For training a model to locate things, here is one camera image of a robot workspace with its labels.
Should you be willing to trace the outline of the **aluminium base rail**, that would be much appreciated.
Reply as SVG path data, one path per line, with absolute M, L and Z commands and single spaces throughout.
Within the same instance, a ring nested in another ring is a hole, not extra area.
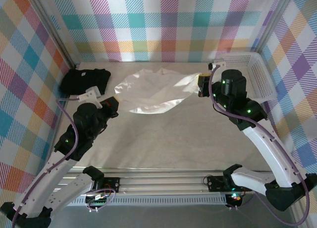
M 118 177 L 118 195 L 198 195 L 210 193 L 207 175 L 222 171 L 177 169 L 106 169 L 105 177 Z

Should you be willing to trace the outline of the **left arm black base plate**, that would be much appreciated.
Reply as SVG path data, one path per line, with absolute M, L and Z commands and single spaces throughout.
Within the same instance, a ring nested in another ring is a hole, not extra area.
M 98 189 L 112 188 L 116 192 L 119 192 L 119 187 L 120 187 L 119 177 L 104 177 L 98 182 L 98 185 L 97 185 Z

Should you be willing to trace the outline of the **white t-shirt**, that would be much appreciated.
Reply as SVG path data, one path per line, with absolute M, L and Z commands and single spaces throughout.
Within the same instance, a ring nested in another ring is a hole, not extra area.
M 181 74 L 161 68 L 142 69 L 115 86 L 119 110 L 135 114 L 163 114 L 198 93 L 200 73 Z

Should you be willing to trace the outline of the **controller board with coloured light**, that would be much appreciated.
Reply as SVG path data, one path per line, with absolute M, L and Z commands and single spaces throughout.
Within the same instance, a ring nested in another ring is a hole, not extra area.
M 232 193 L 232 194 L 226 194 L 225 195 L 226 204 L 225 206 L 229 209 L 238 209 L 242 206 L 243 203 L 243 197 L 240 194 Z

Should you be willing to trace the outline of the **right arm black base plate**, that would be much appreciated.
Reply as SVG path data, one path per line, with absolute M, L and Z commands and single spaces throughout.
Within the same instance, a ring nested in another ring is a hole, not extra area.
M 207 175 L 203 183 L 208 187 L 209 192 L 249 192 L 248 188 L 226 184 L 223 176 Z

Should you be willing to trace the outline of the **white plastic mesh basket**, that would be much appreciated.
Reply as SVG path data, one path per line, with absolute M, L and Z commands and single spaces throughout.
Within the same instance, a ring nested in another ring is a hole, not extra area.
M 246 78 L 248 98 L 262 104 L 277 97 L 275 86 L 260 54 L 255 52 L 223 53 L 216 58 L 216 60 L 220 59 L 226 62 L 226 69 L 239 70 Z M 213 82 L 220 80 L 223 71 L 217 70 Z

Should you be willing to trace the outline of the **folded black t-shirt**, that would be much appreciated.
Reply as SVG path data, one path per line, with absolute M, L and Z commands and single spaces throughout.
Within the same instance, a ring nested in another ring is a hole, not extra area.
M 59 90 L 66 95 L 81 95 L 97 86 L 100 94 L 104 95 L 110 77 L 111 73 L 105 69 L 70 69 L 62 79 Z

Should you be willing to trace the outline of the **aluminium frame post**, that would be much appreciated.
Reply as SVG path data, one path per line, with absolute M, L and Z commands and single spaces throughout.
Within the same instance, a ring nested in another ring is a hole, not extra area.
M 81 58 L 54 0 L 29 1 L 68 66 L 75 68 Z
M 251 52 L 261 54 L 271 34 L 278 25 L 290 0 L 266 0 L 264 12 L 260 16 L 259 26 L 255 28 L 254 36 L 251 38 Z

